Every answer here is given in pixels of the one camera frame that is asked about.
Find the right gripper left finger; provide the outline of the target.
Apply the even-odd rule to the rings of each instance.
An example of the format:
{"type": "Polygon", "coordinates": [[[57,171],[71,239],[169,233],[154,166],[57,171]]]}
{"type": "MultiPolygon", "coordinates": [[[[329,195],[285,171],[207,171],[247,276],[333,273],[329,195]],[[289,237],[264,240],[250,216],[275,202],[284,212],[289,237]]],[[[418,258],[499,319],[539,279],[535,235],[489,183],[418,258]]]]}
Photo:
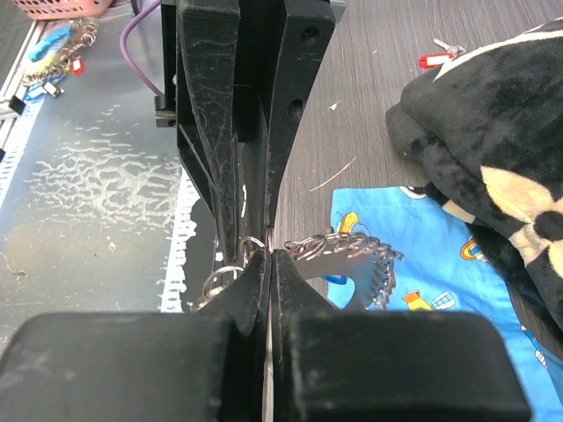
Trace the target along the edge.
{"type": "Polygon", "coordinates": [[[259,421],[271,256],[187,313],[45,313],[1,359],[4,421],[259,421]]]}

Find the large metal keyring with rings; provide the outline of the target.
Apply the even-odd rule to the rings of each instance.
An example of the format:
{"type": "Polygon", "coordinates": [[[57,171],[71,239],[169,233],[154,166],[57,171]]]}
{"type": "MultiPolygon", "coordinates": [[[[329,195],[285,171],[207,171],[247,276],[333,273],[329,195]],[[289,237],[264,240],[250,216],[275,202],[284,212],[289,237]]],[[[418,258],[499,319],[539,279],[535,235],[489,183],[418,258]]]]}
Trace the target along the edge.
{"type": "Polygon", "coordinates": [[[362,232],[318,234],[285,245],[303,280],[346,277],[355,283],[350,309],[387,309],[396,287],[394,261],[403,258],[390,245],[362,232]]]}

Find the red key tag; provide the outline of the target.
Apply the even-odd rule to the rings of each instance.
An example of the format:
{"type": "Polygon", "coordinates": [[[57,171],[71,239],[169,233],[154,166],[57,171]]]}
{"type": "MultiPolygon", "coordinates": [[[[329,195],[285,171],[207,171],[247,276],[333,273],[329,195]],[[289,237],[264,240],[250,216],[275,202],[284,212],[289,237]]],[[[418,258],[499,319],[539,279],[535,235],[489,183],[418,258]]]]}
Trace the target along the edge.
{"type": "Polygon", "coordinates": [[[456,58],[458,55],[465,53],[465,48],[463,46],[450,45],[438,39],[433,39],[433,43],[442,51],[439,53],[422,55],[418,60],[418,64],[423,69],[435,68],[456,58]]]}

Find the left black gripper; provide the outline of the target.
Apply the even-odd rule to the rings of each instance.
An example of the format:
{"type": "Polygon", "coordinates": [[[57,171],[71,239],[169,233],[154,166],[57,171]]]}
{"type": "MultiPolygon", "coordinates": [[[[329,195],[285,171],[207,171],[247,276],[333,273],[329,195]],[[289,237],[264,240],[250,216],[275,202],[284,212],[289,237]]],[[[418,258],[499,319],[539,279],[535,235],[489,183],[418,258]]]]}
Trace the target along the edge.
{"type": "MultiPolygon", "coordinates": [[[[238,146],[233,134],[237,1],[162,0],[164,92],[155,96],[157,127],[177,119],[177,22],[187,91],[203,149],[217,238],[225,259],[238,257],[238,146]]],[[[274,225],[282,176],[320,64],[335,28],[327,1],[283,1],[267,92],[265,227],[274,225]]]]}

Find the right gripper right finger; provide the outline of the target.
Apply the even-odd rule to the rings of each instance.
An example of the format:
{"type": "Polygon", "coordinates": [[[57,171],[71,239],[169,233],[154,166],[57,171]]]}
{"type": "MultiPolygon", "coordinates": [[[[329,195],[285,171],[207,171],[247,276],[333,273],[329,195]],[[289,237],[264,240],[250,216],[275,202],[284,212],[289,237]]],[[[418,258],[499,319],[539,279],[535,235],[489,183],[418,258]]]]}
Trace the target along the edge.
{"type": "Polygon", "coordinates": [[[275,251],[276,421],[529,421],[500,333],[467,312],[335,308],[275,251]]]}

